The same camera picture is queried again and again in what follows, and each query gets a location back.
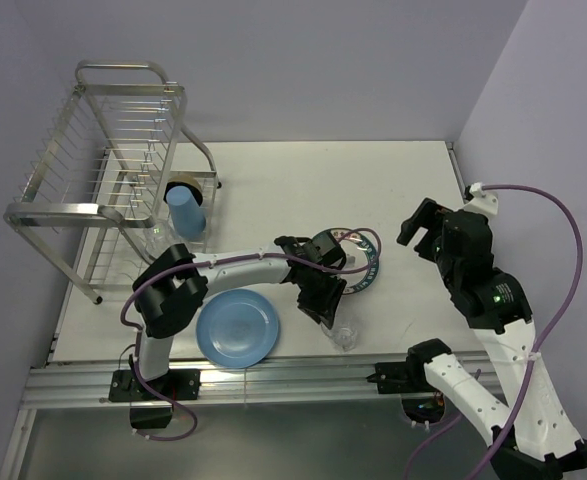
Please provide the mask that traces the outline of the aluminium front rail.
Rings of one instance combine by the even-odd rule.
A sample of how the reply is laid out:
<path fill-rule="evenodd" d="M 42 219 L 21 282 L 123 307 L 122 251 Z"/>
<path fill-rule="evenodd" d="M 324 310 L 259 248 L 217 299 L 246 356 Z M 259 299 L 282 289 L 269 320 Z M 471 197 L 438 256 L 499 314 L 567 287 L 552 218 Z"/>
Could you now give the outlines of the aluminium front rail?
<path fill-rule="evenodd" d="M 406 354 L 355 354 L 267 359 L 248 369 L 223 369 L 203 359 L 173 360 L 174 370 L 200 371 L 198 398 L 189 406 L 382 400 L 366 378 L 380 362 Z M 24 410 L 113 407 L 108 400 L 118 359 L 54 362 L 29 372 L 20 401 Z"/>

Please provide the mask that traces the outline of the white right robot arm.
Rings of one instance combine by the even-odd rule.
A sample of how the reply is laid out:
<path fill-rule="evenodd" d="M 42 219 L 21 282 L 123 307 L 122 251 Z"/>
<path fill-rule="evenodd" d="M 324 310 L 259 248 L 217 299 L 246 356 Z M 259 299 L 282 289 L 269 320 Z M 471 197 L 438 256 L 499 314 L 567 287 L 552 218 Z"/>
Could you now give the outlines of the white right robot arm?
<path fill-rule="evenodd" d="M 488 355 L 504 398 L 498 400 L 440 339 L 409 348 L 405 378 L 452 401 L 487 445 L 501 479 L 560 479 L 587 468 L 587 439 L 572 424 L 536 344 L 532 310 L 519 281 L 495 267 L 487 214 L 471 201 L 459 210 L 426 198 L 397 242 L 434 263 L 454 307 Z"/>

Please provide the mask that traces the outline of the clear glass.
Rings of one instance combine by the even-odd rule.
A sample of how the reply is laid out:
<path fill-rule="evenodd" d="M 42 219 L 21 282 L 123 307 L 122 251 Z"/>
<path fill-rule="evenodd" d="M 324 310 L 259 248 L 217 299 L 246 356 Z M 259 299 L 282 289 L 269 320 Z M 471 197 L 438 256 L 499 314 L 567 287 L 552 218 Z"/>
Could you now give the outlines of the clear glass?
<path fill-rule="evenodd" d="M 355 349 L 358 340 L 358 330 L 352 325 L 335 323 L 331 328 L 321 326 L 323 334 L 339 353 L 347 353 Z"/>
<path fill-rule="evenodd" d="M 143 230 L 144 248 L 151 261 L 155 261 L 169 247 L 181 242 L 168 220 L 157 220 Z"/>

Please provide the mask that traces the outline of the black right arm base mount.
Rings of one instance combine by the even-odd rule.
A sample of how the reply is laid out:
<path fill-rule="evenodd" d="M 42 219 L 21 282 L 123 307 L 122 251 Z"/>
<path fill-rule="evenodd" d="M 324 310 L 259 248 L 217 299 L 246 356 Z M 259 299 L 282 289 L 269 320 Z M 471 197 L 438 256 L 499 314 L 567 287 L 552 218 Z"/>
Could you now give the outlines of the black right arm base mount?
<path fill-rule="evenodd" d="M 435 394 L 437 389 L 424 379 L 415 377 L 406 362 L 379 362 L 366 381 L 377 388 L 380 395 L 391 394 Z"/>

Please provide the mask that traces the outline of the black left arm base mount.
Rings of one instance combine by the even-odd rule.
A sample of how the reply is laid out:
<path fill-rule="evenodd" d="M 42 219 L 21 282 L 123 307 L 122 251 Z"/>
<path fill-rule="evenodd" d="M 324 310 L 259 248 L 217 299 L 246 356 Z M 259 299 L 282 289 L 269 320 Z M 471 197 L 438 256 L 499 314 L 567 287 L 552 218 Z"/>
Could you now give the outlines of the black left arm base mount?
<path fill-rule="evenodd" d="M 147 384 L 172 400 L 196 400 L 199 395 L 200 371 L 197 369 L 170 369 L 167 374 L 148 380 Z M 131 369 L 116 370 L 111 379 L 108 394 L 110 403 L 140 403 L 157 400 L 135 378 Z M 160 430 L 172 420 L 174 407 L 133 407 L 129 408 L 129 420 L 133 428 Z"/>

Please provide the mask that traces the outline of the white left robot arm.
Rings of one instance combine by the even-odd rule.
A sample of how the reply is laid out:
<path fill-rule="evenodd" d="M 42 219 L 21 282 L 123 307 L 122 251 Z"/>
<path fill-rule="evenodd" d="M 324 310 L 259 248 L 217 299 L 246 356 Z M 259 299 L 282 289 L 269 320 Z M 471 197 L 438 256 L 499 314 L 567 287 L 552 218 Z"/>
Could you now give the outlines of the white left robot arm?
<path fill-rule="evenodd" d="M 346 288 L 338 273 L 346 264 L 347 254 L 329 232 L 312 238 L 280 236 L 256 249 L 230 253 L 169 247 L 132 286 L 132 304 L 143 319 L 132 388 L 145 399 L 164 394 L 174 336 L 186 329 L 206 299 L 229 290 L 290 283 L 299 288 L 298 309 L 332 328 Z"/>

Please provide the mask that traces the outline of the white plate with dark rim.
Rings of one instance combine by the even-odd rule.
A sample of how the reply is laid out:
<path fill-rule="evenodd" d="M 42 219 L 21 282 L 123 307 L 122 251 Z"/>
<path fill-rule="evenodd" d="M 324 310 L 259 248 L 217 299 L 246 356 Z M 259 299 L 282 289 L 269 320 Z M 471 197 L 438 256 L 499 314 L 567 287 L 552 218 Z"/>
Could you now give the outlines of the white plate with dark rim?
<path fill-rule="evenodd" d="M 356 273 L 336 275 L 347 282 L 345 295 L 360 293 L 369 288 L 380 271 L 379 248 L 362 231 L 330 228 L 311 238 L 317 252 L 314 263 L 329 269 L 356 270 Z"/>

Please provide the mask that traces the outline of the blue plastic plate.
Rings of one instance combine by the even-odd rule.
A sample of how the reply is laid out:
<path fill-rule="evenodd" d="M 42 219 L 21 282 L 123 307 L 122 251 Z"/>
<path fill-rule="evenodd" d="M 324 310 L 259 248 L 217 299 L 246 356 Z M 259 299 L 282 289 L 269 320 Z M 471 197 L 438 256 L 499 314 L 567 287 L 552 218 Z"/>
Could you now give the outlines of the blue plastic plate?
<path fill-rule="evenodd" d="M 269 355 L 279 331 L 279 314 L 267 298 L 234 289 L 214 296 L 201 309 L 196 341 L 210 362 L 225 369 L 245 369 Z"/>

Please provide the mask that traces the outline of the black and tan bowl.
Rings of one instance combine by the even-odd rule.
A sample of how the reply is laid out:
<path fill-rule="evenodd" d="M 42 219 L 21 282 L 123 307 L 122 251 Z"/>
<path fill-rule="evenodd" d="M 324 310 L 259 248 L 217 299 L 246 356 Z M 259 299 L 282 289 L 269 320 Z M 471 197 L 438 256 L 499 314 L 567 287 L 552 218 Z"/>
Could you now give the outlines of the black and tan bowl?
<path fill-rule="evenodd" d="M 169 191 L 180 186 L 187 188 L 191 192 L 198 206 L 202 205 L 204 196 L 201 184 L 194 176 L 185 172 L 173 175 L 168 179 L 163 196 L 164 202 L 167 202 Z"/>

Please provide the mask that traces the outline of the steel two-tier dish rack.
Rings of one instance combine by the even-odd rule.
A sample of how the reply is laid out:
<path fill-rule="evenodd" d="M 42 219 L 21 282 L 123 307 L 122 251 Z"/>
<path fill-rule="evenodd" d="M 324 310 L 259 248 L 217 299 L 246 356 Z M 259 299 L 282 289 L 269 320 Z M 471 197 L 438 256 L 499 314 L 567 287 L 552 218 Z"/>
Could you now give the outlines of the steel two-tier dish rack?
<path fill-rule="evenodd" d="M 163 200 L 181 172 L 203 188 L 211 215 L 221 180 L 209 148 L 186 121 L 185 89 L 150 61 L 83 60 L 5 221 L 101 303 L 152 261 L 143 230 L 170 222 Z"/>

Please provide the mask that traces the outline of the blue plastic cup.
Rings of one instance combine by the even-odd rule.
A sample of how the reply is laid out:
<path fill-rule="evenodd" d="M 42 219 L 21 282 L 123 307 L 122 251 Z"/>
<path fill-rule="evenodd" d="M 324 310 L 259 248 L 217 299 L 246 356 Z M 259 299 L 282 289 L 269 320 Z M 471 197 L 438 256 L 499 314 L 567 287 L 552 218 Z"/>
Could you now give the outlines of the blue plastic cup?
<path fill-rule="evenodd" d="M 206 228 L 206 218 L 191 190 L 174 186 L 167 192 L 166 202 L 177 234 L 188 240 L 199 239 Z"/>

